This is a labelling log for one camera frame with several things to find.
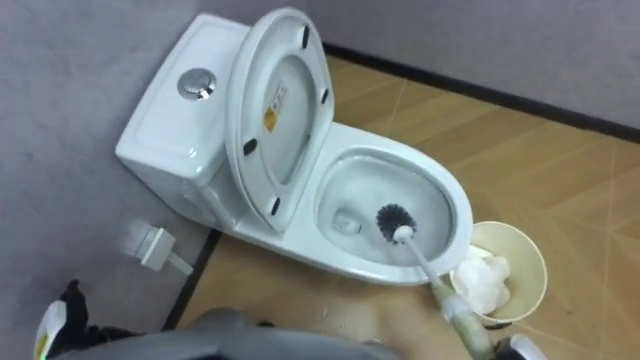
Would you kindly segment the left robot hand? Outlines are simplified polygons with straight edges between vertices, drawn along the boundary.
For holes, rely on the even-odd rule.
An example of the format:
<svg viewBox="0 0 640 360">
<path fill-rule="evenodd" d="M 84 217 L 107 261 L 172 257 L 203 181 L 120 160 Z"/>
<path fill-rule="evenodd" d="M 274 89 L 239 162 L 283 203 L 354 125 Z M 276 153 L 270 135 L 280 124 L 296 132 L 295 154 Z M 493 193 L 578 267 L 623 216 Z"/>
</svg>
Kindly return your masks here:
<svg viewBox="0 0 640 360">
<path fill-rule="evenodd" d="M 134 336 L 139 333 L 114 326 L 90 325 L 86 297 L 79 288 L 79 280 L 72 279 L 41 318 L 33 359 L 54 359 L 72 351 Z"/>
</svg>

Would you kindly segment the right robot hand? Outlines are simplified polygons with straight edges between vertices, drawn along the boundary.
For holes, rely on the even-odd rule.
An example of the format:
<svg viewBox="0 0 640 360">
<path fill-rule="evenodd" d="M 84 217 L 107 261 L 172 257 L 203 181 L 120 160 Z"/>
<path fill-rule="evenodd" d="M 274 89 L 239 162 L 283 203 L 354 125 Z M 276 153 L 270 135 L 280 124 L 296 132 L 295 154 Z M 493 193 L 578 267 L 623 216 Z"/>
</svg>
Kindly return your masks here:
<svg viewBox="0 0 640 360">
<path fill-rule="evenodd" d="M 528 336 L 509 335 L 494 346 L 495 360 L 548 360 L 542 349 Z"/>
</svg>

